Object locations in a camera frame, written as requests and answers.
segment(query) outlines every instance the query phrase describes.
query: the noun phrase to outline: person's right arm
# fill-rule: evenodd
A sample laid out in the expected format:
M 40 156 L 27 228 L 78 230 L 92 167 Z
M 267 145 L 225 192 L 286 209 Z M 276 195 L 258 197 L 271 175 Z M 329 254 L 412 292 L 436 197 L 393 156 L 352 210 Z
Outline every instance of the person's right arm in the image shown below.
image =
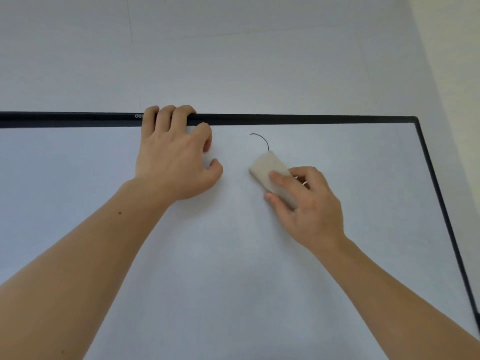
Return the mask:
M 270 173 L 270 179 L 293 195 L 298 209 L 291 211 L 273 193 L 265 198 L 291 236 L 318 258 L 345 291 L 389 359 L 480 359 L 477 339 L 345 236 L 340 201 L 322 173 L 313 167 L 290 171 L 298 180 L 276 172 Z

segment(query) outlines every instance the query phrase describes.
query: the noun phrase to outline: person's left hand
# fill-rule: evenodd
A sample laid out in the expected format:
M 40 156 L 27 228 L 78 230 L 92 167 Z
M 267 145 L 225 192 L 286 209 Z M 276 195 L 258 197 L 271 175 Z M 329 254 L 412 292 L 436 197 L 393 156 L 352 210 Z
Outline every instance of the person's left hand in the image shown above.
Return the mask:
M 135 179 L 169 203 L 184 200 L 212 188 L 223 173 L 213 159 L 202 165 L 202 155 L 212 145 L 212 129 L 202 122 L 187 134 L 187 118 L 195 114 L 191 106 L 152 106 L 145 110 L 141 123 L 141 143 L 135 166 Z

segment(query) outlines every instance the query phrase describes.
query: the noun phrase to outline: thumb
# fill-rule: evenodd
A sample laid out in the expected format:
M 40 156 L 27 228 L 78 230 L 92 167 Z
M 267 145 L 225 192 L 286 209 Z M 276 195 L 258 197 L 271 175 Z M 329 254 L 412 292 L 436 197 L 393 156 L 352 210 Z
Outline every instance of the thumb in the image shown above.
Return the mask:
M 215 158 L 210 162 L 210 166 L 208 169 L 205 169 L 203 173 L 207 189 L 212 188 L 223 174 L 223 165 L 220 164 L 217 158 Z
M 265 193 L 265 199 L 272 206 L 276 215 L 280 219 L 283 227 L 288 230 L 292 223 L 293 212 L 287 207 L 284 201 L 274 193 Z

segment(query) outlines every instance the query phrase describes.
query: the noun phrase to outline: hand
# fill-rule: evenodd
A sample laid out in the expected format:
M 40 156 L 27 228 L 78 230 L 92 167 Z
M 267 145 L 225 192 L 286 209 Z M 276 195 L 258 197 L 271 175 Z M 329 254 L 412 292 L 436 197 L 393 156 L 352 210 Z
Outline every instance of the hand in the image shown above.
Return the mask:
M 212 188 L 223 173 L 213 159 L 202 165 L 202 155 L 212 145 L 212 129 L 202 122 L 187 134 L 187 118 L 196 111 L 191 106 L 152 106 L 141 123 L 141 142 L 135 166 L 135 179 L 161 193 L 172 204 Z
M 314 255 L 335 246 L 345 238 L 340 201 L 328 187 L 324 175 L 314 167 L 291 168 L 292 176 L 270 172 L 270 180 L 285 188 L 297 201 L 291 211 L 279 196 L 265 193 L 283 227 Z

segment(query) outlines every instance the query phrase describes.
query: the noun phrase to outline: whiteboard eraser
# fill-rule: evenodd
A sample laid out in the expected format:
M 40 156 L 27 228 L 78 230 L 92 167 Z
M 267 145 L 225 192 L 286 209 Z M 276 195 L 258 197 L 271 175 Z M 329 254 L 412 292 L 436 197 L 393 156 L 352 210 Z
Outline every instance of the whiteboard eraser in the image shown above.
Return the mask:
M 278 195 L 290 209 L 298 208 L 297 202 L 285 188 L 280 187 L 270 180 L 268 173 L 274 170 L 284 176 L 292 176 L 289 169 L 280 161 L 272 151 L 268 151 L 257 159 L 255 164 L 249 169 L 257 181 L 267 190 L 267 192 Z

